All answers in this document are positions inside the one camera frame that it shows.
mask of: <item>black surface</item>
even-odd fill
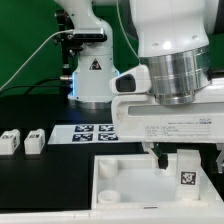
[[[0,98],[0,134],[18,128],[21,145],[11,157],[0,156],[0,212],[86,210],[91,207],[94,156],[142,153],[140,144],[45,146],[26,156],[29,131],[43,128],[48,139],[55,124],[110,123],[110,110],[70,107],[58,95]]]

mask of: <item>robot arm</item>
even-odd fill
[[[120,95],[113,100],[112,117],[119,138],[224,143],[224,85],[222,79],[208,78],[206,34],[214,31],[219,1],[130,0],[130,4],[141,66],[148,68],[144,82],[151,88],[145,93],[116,89]],[[126,74],[133,71],[137,77],[137,68]],[[112,90],[118,79],[111,81]]]

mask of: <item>white block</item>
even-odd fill
[[[20,144],[20,132],[5,131],[0,138],[0,155],[13,155]]]
[[[44,130],[31,131],[25,139],[25,152],[29,154],[40,154],[45,144]]]
[[[201,158],[196,150],[177,150],[177,200],[198,200]]]

